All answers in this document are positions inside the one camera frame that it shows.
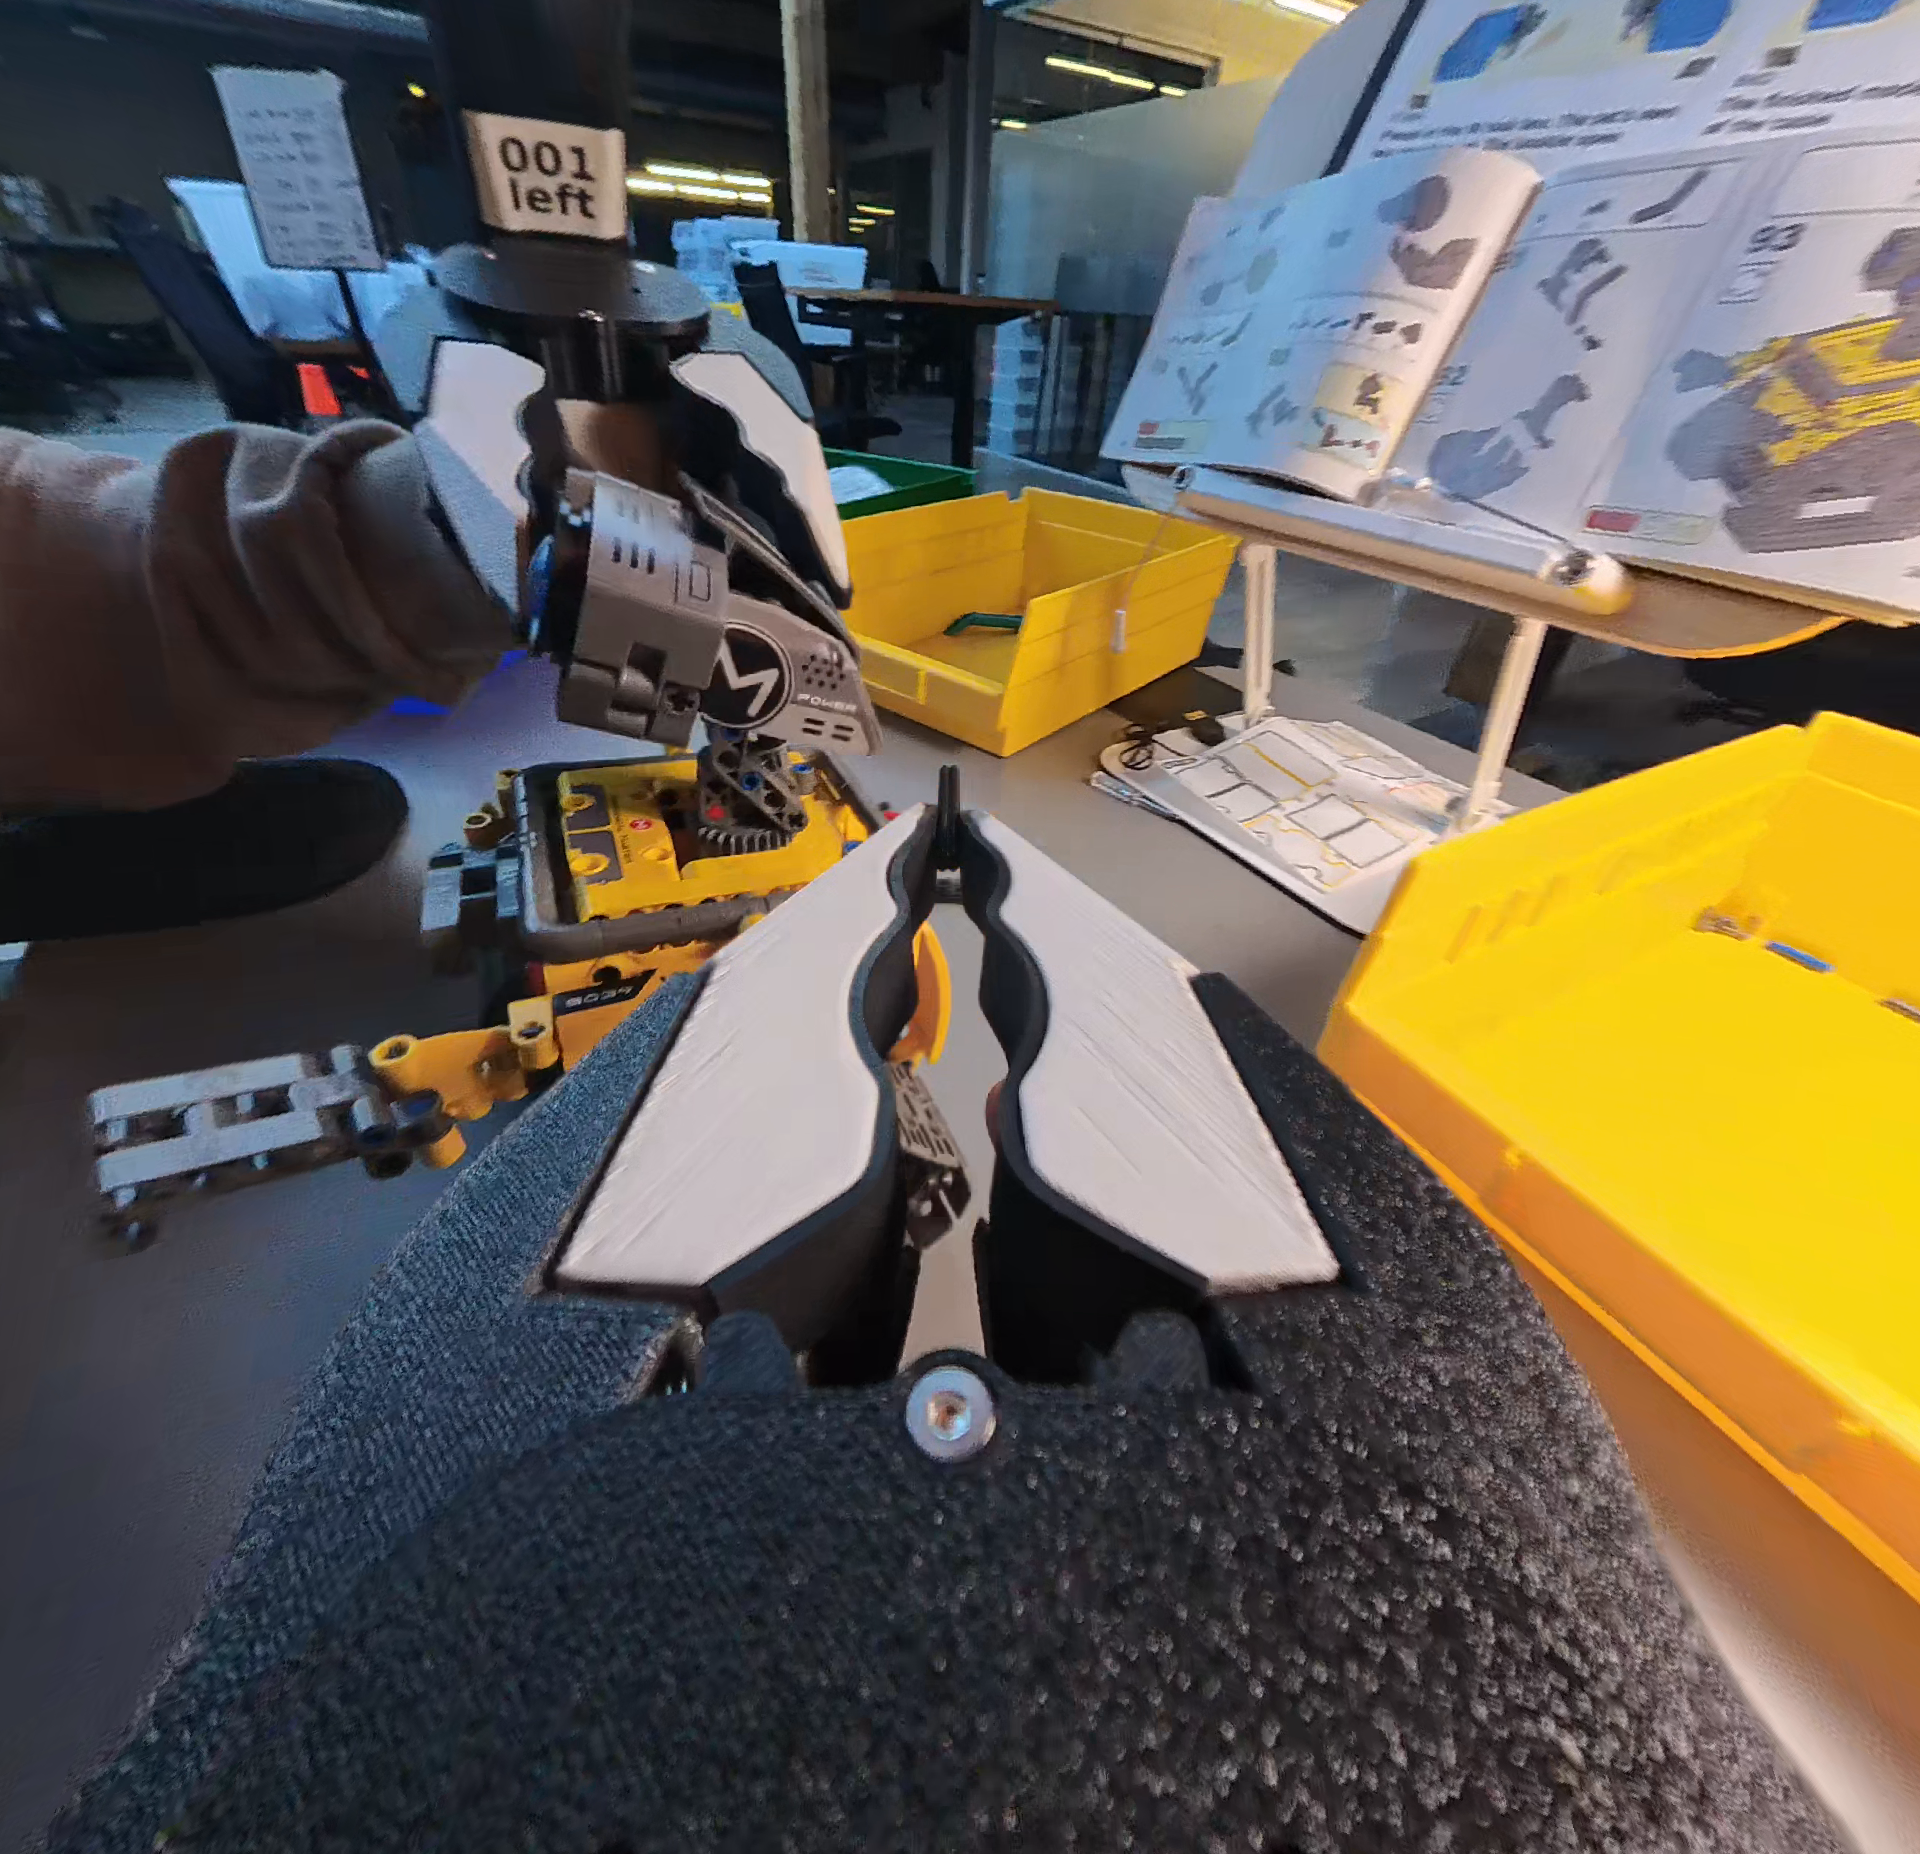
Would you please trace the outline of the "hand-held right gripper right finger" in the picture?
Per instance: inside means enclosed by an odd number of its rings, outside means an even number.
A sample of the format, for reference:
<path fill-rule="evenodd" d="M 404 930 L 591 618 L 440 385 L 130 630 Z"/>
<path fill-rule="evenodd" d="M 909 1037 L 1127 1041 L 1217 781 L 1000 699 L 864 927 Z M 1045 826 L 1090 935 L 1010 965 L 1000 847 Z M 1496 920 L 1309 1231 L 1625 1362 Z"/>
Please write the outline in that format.
<path fill-rule="evenodd" d="M 1197 1294 L 1335 1282 L 1200 968 L 990 812 L 964 819 L 964 906 L 1019 1186 Z"/>

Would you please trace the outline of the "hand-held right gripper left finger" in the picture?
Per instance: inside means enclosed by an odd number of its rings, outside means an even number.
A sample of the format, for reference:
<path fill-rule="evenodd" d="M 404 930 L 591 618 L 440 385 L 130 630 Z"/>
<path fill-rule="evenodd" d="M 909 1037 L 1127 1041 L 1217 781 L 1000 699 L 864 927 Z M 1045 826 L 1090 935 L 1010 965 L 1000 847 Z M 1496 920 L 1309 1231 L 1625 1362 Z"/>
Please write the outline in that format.
<path fill-rule="evenodd" d="M 722 1294 L 812 1217 L 884 1191 L 929 861 L 933 809 L 902 809 L 708 965 L 568 1228 L 560 1289 Z"/>

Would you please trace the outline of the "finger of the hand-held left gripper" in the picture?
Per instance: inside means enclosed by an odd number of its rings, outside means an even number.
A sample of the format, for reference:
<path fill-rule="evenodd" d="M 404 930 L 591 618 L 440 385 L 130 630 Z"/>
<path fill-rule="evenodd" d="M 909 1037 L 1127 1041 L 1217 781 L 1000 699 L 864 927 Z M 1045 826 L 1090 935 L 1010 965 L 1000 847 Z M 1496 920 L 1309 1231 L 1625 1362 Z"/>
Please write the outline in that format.
<path fill-rule="evenodd" d="M 677 356 L 672 383 L 698 411 L 731 428 L 731 480 L 772 522 L 779 553 L 834 605 L 850 605 L 850 553 L 812 414 L 750 350 Z"/>
<path fill-rule="evenodd" d="M 532 521 L 525 423 L 540 363 L 474 336 L 440 336 L 415 428 L 425 480 L 463 558 L 506 612 L 526 612 L 525 530 Z"/>

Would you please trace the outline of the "yellow tracked toy robot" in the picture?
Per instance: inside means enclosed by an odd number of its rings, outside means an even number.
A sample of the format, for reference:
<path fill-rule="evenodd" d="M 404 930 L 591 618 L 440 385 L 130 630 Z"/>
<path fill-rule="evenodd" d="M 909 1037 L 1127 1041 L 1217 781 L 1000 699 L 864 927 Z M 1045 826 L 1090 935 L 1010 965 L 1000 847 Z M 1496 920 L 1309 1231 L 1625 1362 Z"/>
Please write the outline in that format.
<path fill-rule="evenodd" d="M 99 1089 L 92 1190 L 122 1246 L 175 1194 L 453 1166 L 470 1123 L 551 1089 L 884 824 L 838 767 L 878 744 L 843 605 L 724 501 L 572 471 L 534 575 L 563 720 L 660 757 L 506 767 L 432 861 L 422 933 L 499 961 L 505 1020 Z"/>

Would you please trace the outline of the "yellow storage bin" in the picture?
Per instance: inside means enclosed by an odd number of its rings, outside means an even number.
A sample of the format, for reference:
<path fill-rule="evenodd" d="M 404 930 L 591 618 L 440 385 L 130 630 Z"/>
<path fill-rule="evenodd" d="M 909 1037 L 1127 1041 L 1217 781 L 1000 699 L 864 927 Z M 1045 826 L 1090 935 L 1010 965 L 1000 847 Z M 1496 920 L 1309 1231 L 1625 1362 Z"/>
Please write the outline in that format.
<path fill-rule="evenodd" d="M 1918 1023 L 1884 997 L 1918 1003 L 1918 736 L 1817 715 L 1416 854 L 1320 1058 L 1918 1595 Z"/>
<path fill-rule="evenodd" d="M 1200 654 L 1237 543 L 1121 501 L 1027 488 L 843 525 L 847 627 L 878 708 L 1010 757 Z M 947 637 L 961 612 L 1016 634 Z"/>

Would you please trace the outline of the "building instruction booklet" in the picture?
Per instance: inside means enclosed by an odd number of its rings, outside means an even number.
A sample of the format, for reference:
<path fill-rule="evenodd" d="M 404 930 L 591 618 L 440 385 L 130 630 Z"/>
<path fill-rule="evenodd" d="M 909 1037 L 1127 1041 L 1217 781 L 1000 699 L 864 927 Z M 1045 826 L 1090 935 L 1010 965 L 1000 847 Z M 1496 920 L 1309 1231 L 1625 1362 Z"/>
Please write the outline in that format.
<path fill-rule="evenodd" d="M 1372 162 L 1376 224 L 1404 210 L 1413 162 Z M 1466 234 L 1510 238 L 1466 331 L 1428 378 L 1313 378 L 1331 302 L 1261 329 L 1264 376 L 1237 405 L 1228 459 L 1282 442 L 1282 342 L 1300 401 L 1411 415 L 1390 463 L 1448 501 L 1559 530 L 1628 568 L 1683 573 L 1852 618 L 1918 620 L 1918 129 L 1690 145 L 1539 170 L 1520 227 L 1461 186 L 1418 194 L 1413 241 L 1385 253 L 1416 286 L 1463 279 Z"/>

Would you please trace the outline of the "person's left forearm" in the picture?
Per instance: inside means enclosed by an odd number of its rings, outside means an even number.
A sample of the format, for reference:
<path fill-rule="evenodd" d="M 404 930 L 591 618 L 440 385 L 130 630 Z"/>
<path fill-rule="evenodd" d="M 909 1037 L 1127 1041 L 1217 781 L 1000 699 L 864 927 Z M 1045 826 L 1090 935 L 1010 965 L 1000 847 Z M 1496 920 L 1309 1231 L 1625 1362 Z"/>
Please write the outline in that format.
<path fill-rule="evenodd" d="M 4 433 L 5 819 L 198 798 L 399 694 L 453 705 L 513 640 L 394 423 L 156 463 Z"/>

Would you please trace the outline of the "wooden background desk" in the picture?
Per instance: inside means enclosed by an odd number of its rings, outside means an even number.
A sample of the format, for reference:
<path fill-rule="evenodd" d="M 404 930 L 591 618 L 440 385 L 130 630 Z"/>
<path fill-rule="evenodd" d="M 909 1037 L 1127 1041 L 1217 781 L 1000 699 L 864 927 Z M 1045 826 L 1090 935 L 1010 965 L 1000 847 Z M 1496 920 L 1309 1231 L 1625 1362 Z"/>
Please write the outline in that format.
<path fill-rule="evenodd" d="M 975 390 L 976 390 L 976 350 L 981 333 L 1006 322 L 1054 321 L 1061 311 L 1051 297 L 998 297 L 988 291 L 952 290 L 837 290 L 803 284 L 793 297 L 812 315 L 822 315 L 850 329 L 867 329 L 888 315 L 907 315 L 929 321 L 934 333 L 947 342 L 952 418 L 948 456 L 952 467 L 969 468 L 975 463 Z"/>

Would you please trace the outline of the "person's left hand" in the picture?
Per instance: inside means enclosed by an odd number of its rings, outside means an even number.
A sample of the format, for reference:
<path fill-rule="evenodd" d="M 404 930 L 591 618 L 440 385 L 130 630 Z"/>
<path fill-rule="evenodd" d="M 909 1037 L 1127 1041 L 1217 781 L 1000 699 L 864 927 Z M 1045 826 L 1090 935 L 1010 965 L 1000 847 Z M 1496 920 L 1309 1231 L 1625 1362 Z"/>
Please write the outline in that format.
<path fill-rule="evenodd" d="M 678 497 L 671 433 L 648 405 L 558 398 L 556 407 L 574 468 Z"/>

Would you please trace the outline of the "black office chair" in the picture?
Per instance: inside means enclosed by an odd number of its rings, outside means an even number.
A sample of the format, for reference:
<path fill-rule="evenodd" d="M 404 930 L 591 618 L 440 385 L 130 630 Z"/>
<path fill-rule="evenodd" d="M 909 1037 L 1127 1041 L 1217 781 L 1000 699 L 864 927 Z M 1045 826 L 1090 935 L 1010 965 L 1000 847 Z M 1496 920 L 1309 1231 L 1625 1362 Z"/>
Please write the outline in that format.
<path fill-rule="evenodd" d="M 872 442 L 902 436 L 902 423 L 872 405 L 864 345 L 809 345 L 772 262 L 736 262 L 731 280 L 750 325 L 798 366 L 829 447 L 869 449 Z"/>

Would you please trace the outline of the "green storage bin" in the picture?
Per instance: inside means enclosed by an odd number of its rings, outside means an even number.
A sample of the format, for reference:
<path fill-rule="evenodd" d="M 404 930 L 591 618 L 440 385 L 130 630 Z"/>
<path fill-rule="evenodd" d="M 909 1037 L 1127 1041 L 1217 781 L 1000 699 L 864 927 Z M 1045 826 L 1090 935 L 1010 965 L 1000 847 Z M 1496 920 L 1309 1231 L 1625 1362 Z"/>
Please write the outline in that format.
<path fill-rule="evenodd" d="M 971 468 L 909 460 L 884 453 L 826 449 L 829 487 L 844 522 L 914 508 L 938 501 L 975 497 Z"/>

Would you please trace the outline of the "white paper sheet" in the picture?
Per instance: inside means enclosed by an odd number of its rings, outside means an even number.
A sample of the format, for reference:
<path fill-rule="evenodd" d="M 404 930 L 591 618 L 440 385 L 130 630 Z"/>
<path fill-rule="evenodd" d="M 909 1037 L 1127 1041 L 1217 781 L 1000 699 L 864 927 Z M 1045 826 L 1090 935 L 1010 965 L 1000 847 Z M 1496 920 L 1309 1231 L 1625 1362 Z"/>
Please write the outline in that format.
<path fill-rule="evenodd" d="M 1127 733 L 1093 784 L 1197 831 L 1347 927 L 1379 916 L 1407 862 L 1513 807 L 1342 720 L 1189 715 Z"/>

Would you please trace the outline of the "white book stand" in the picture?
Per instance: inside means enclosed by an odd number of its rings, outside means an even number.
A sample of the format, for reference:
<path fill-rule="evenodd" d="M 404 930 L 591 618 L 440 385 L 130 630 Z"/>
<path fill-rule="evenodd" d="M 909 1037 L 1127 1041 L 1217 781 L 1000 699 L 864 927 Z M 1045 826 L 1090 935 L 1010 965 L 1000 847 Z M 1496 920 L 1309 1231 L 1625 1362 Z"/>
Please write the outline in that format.
<path fill-rule="evenodd" d="M 1282 308 L 1331 302 L 1340 322 L 1390 321 L 1390 331 L 1342 331 L 1309 345 L 1313 378 L 1348 369 L 1354 383 L 1376 376 L 1385 387 L 1428 378 L 1466 331 L 1466 308 L 1496 274 L 1510 238 L 1466 234 L 1463 279 L 1454 290 L 1416 286 L 1390 264 L 1385 241 L 1413 241 L 1418 194 L 1441 186 L 1440 208 L 1454 208 L 1461 186 L 1483 215 L 1520 227 L 1520 200 L 1537 186 L 1507 170 L 1513 156 L 1479 149 L 1454 173 L 1456 153 L 1413 162 L 1403 187 L 1404 210 L 1376 224 L 1358 205 L 1379 191 L 1372 162 L 1331 167 L 1376 65 L 1411 0 L 1366 3 L 1347 31 L 1318 45 L 1283 79 L 1255 125 L 1252 145 L 1228 194 L 1202 194 L 1175 243 L 1168 279 L 1119 398 L 1107 456 L 1121 463 L 1127 488 L 1147 505 L 1214 522 L 1237 540 L 1242 568 L 1240 705 L 1135 708 L 1133 733 L 1189 715 L 1272 708 L 1272 630 L 1282 553 L 1366 573 L 1390 588 L 1432 594 L 1510 620 L 1490 703 L 1482 715 L 1475 772 L 1500 798 L 1507 760 L 1551 633 L 1583 634 L 1677 661 L 1753 661 L 1852 623 L 1798 599 L 1742 594 L 1683 573 L 1632 571 L 1623 558 L 1579 544 L 1559 530 L 1493 513 L 1483 497 L 1448 501 L 1428 475 L 1394 467 L 1411 415 L 1347 415 L 1342 401 L 1300 401 L 1293 385 L 1299 336 L 1282 342 L 1282 442 L 1258 436 L 1258 460 L 1228 459 L 1234 439 L 1214 428 L 1237 422 L 1237 405 L 1264 376 L 1261 329 Z"/>

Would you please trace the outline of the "white paper sign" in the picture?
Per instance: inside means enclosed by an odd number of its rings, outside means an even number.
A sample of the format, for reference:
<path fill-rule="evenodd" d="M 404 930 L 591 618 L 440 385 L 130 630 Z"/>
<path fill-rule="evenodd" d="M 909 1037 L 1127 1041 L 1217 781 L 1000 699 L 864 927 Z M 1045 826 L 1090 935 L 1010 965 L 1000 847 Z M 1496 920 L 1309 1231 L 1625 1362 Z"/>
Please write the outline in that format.
<path fill-rule="evenodd" d="M 1918 0 L 1411 0 L 1331 167 L 1918 125 Z"/>

